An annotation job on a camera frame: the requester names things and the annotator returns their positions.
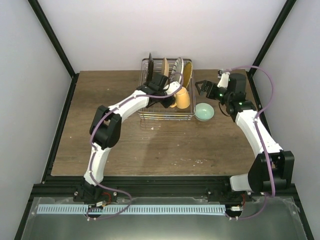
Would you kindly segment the white blue striped plate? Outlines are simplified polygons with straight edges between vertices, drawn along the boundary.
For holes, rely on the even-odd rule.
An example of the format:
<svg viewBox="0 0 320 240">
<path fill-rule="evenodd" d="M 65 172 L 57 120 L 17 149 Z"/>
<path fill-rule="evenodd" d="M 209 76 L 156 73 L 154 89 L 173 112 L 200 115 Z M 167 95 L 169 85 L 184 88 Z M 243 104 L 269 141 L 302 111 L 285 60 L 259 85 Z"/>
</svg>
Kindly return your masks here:
<svg viewBox="0 0 320 240">
<path fill-rule="evenodd" d="M 171 74 L 183 74 L 184 70 L 184 60 L 182 57 L 178 57 L 172 67 Z"/>
</svg>

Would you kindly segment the black rimmed cream plate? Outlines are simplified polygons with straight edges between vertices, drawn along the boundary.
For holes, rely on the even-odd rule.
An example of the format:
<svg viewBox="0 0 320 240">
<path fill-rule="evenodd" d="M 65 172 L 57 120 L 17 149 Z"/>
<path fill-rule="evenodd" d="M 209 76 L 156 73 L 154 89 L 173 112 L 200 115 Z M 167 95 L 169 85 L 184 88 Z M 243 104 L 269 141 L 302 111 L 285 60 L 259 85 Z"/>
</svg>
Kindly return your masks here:
<svg viewBox="0 0 320 240">
<path fill-rule="evenodd" d="M 147 75 L 146 81 L 150 82 L 153 78 L 153 71 L 154 71 L 154 59 L 151 53 L 148 56 L 148 66 L 147 66 Z"/>
</svg>

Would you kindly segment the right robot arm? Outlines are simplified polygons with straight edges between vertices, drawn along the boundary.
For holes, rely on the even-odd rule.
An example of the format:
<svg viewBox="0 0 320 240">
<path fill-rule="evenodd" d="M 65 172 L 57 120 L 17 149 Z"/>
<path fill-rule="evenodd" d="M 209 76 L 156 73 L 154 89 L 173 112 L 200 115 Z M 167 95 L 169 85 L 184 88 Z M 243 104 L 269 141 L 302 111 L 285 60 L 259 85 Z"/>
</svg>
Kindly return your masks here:
<svg viewBox="0 0 320 240">
<path fill-rule="evenodd" d="M 229 202 L 240 196 L 240 191 L 255 193 L 286 190 L 292 183 L 295 157 L 276 143 L 261 122 L 255 105 L 247 99 L 247 79 L 243 74 L 224 72 L 219 82 L 197 81 L 199 95 L 217 100 L 242 130 L 255 156 L 246 174 L 233 175 L 230 184 L 222 188 L 223 198 Z"/>
</svg>

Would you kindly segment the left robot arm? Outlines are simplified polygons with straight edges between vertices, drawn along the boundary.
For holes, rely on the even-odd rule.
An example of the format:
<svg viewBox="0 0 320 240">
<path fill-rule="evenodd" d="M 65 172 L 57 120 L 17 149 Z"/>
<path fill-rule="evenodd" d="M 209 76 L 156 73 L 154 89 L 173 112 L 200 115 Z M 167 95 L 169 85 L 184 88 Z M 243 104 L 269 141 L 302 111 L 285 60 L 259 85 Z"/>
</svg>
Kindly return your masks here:
<svg viewBox="0 0 320 240">
<path fill-rule="evenodd" d="M 182 73 L 176 72 L 167 77 L 156 72 L 151 80 L 138 86 L 124 100 L 97 108 L 89 129 L 91 154 L 88 167 L 76 189 L 78 195 L 74 197 L 77 202 L 98 202 L 102 199 L 103 190 L 131 196 L 127 192 L 101 184 L 109 153 L 120 139 L 122 123 L 138 110 L 155 103 L 160 102 L 166 108 L 172 105 L 174 95 L 182 89 L 183 81 Z"/>
</svg>

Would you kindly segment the green celadon bowl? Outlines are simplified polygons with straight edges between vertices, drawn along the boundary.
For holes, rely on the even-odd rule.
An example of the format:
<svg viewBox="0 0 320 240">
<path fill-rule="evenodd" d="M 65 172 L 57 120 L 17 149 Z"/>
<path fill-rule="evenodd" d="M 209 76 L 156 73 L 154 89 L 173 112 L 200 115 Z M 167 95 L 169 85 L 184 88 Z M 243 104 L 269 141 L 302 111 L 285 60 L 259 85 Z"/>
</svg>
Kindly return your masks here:
<svg viewBox="0 0 320 240">
<path fill-rule="evenodd" d="M 206 122 L 212 119 L 215 115 L 214 108 L 207 103 L 198 103 L 195 106 L 195 118 L 201 122 Z"/>
</svg>

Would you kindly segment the yellow ceramic mug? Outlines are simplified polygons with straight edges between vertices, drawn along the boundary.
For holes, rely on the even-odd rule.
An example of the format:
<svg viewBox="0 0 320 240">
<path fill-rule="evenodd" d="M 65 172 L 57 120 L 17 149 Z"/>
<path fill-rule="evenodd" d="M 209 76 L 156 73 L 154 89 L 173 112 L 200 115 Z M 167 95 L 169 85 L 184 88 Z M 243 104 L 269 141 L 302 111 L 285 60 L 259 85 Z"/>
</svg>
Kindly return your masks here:
<svg viewBox="0 0 320 240">
<path fill-rule="evenodd" d="M 174 96 L 174 103 L 170 105 L 171 108 L 186 109 L 190 106 L 189 92 L 185 87 L 182 87 Z"/>
</svg>

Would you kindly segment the yellow woven pattern plate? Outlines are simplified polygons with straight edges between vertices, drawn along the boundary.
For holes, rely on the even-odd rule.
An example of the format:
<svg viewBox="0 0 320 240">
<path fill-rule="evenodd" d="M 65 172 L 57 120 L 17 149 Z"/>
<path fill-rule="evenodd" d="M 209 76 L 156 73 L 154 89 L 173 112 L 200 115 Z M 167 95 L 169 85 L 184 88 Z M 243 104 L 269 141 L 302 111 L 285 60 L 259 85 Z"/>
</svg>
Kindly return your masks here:
<svg viewBox="0 0 320 240">
<path fill-rule="evenodd" d="M 193 72 L 193 64 L 191 61 L 188 61 L 184 65 L 184 69 L 183 69 L 183 87 L 184 88 L 188 87 L 192 77 L 192 72 Z"/>
</svg>

